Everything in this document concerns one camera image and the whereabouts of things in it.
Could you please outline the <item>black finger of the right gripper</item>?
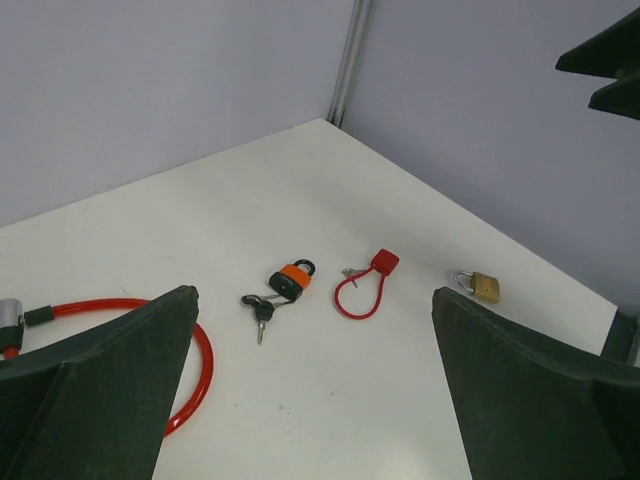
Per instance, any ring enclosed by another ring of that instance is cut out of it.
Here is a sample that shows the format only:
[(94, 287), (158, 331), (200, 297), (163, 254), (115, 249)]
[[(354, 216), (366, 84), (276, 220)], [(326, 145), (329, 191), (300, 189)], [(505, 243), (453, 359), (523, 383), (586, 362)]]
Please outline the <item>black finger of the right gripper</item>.
[(639, 71), (639, 10), (559, 57), (559, 71), (621, 79)]

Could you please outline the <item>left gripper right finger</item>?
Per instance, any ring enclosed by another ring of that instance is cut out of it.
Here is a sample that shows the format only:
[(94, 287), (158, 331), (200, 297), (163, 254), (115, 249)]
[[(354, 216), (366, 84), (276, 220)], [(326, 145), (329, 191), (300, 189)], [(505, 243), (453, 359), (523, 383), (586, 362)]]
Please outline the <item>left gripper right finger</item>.
[(432, 320), (473, 478), (638, 478), (638, 368), (448, 287), (433, 293)]

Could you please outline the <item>orange black padlock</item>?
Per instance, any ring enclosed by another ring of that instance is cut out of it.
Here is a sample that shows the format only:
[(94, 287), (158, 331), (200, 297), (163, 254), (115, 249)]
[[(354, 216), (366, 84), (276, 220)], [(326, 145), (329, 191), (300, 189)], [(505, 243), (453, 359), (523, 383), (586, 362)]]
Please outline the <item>orange black padlock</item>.
[(273, 273), (269, 280), (269, 287), (280, 297), (295, 302), (311, 284), (316, 267), (307, 259), (299, 259), (286, 264), (279, 271)]

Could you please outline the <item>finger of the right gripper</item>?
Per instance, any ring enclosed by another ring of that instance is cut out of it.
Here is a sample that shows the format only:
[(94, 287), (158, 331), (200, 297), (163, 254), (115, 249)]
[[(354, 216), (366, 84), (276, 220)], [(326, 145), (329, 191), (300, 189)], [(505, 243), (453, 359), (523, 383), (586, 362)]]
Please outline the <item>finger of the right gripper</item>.
[(640, 80), (635, 72), (596, 91), (588, 107), (593, 110), (640, 119)]

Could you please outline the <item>brass padlock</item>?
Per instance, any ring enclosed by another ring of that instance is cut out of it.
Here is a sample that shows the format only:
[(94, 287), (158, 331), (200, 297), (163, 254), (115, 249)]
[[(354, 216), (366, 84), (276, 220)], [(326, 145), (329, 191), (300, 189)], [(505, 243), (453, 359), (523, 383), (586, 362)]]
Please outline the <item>brass padlock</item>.
[(501, 300), (501, 289), (497, 278), (477, 271), (458, 271), (453, 274), (455, 283), (471, 297), (489, 304)]

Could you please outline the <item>thick red cable lock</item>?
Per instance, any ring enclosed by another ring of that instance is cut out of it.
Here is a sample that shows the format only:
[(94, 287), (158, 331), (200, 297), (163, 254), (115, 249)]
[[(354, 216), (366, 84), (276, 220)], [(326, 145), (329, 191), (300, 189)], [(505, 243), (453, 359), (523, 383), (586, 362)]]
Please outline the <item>thick red cable lock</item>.
[[(91, 312), (134, 310), (146, 303), (148, 300), (140, 298), (99, 298), (56, 306), (47, 305), (24, 311), (20, 300), (3, 298), (1, 300), (1, 360), (6, 361), (20, 355), (26, 327), (35, 327), (63, 317)], [(164, 437), (173, 434), (192, 417), (204, 401), (213, 381), (215, 357), (211, 341), (199, 324), (195, 325), (192, 338), (200, 357), (199, 376), (189, 398), (170, 417)]]

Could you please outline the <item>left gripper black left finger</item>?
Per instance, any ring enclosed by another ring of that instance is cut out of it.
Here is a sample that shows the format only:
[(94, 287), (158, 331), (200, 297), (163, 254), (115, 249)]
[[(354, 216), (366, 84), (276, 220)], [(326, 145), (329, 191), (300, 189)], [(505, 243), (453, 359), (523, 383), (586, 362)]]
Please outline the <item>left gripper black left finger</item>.
[(180, 286), (2, 361), (2, 478), (152, 478), (198, 313)]

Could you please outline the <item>red padlock with thin cable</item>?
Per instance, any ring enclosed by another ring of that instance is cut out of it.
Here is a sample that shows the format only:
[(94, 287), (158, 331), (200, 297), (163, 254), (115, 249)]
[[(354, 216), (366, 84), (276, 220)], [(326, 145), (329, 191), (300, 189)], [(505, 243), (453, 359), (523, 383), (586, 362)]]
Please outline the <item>red padlock with thin cable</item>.
[(369, 264), (360, 268), (343, 268), (342, 279), (333, 292), (333, 305), (344, 318), (365, 321), (377, 313), (389, 276), (399, 264), (399, 257), (380, 249)]

